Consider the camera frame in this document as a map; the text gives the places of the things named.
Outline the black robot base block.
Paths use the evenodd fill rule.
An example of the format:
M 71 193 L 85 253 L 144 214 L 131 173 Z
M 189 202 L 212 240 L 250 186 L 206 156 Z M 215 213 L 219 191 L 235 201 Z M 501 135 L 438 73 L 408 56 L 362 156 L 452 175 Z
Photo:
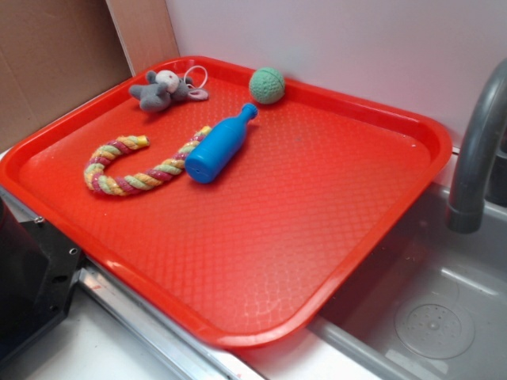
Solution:
M 63 321 L 82 250 L 49 222 L 19 222 L 1 202 L 1 365 Z

